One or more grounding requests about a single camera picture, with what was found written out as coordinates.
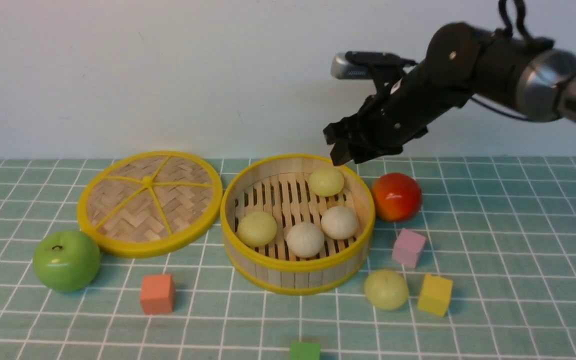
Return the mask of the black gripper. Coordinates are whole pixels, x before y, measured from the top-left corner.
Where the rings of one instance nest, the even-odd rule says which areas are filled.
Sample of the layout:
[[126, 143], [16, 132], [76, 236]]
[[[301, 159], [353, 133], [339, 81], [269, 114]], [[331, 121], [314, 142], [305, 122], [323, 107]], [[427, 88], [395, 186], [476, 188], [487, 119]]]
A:
[[432, 121], [469, 100], [468, 89], [432, 78], [425, 61], [401, 75], [373, 80], [375, 94], [355, 114], [323, 130], [336, 167], [400, 155], [406, 143], [428, 133]]

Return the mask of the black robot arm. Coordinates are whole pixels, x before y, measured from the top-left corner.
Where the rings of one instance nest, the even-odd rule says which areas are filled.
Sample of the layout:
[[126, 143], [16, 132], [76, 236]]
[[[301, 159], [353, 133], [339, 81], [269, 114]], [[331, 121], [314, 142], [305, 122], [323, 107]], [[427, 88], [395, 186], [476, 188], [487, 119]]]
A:
[[330, 73], [375, 86], [355, 114], [324, 128], [334, 166], [398, 155], [425, 136], [432, 121], [476, 96], [514, 111], [516, 120], [576, 123], [576, 55], [551, 39], [518, 39], [505, 29], [448, 23], [421, 61], [347, 51], [334, 57]]

